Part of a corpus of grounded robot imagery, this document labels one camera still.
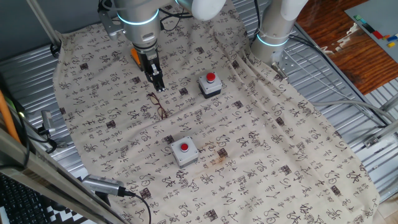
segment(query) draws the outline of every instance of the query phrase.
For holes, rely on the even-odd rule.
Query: keyboard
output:
[[[10,224],[50,223],[40,194],[3,174],[0,174],[1,205]]]

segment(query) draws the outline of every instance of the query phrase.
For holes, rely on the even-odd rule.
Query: blue led ring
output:
[[[153,21],[153,20],[157,17],[158,14],[159,14],[159,10],[156,11],[155,15],[154,15],[152,18],[150,18],[150,19],[148,19],[147,21],[144,21],[144,22],[129,22],[129,21],[127,21],[127,20],[124,20],[122,17],[120,17],[119,13],[118,13],[118,17],[119,17],[120,20],[123,21],[124,23],[130,24],[130,25],[136,25],[136,26],[138,26],[138,25],[144,25],[144,24],[147,24],[147,23]]]
[[[268,45],[268,46],[271,46],[271,47],[279,47],[279,46],[282,46],[282,45],[284,45],[284,44],[286,44],[286,42],[288,41],[288,40],[286,40],[284,43],[282,43],[282,44],[268,44],[267,42],[264,42],[261,38],[260,38],[260,36],[257,34],[257,38],[263,43],[263,44],[265,44],[265,45]]]

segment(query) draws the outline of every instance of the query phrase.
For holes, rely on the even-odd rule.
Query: wooden surface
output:
[[[309,0],[297,22],[365,95],[397,78],[398,63],[344,12],[363,2]]]

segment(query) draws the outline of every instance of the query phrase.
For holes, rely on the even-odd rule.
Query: eyeglasses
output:
[[[150,99],[153,105],[158,106],[159,108],[157,109],[157,113],[159,114],[160,118],[165,119],[167,118],[167,112],[166,110],[160,105],[159,99],[156,97],[155,93],[149,93],[147,97]]]

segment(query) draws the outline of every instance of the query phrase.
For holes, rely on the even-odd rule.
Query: metal bracket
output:
[[[363,142],[363,144],[367,147],[370,148],[371,146],[373,146],[374,144],[379,143],[379,139],[375,136],[369,138],[368,140],[366,140],[365,142]]]
[[[43,126],[38,129],[39,134],[55,134],[55,126],[54,122],[52,121],[51,112],[49,110],[42,111],[42,118],[43,118]]]
[[[276,62],[272,63],[271,68],[274,69],[274,71],[277,72],[284,80],[289,79],[287,74],[279,67],[278,63]]]
[[[56,142],[56,143],[57,143],[57,149],[68,147],[68,144],[66,142]]]
[[[114,24],[108,12],[100,11],[98,12],[99,19],[101,20],[102,24],[104,25],[105,31],[108,34],[111,40],[118,39],[118,32],[122,31],[123,28],[121,25]]]

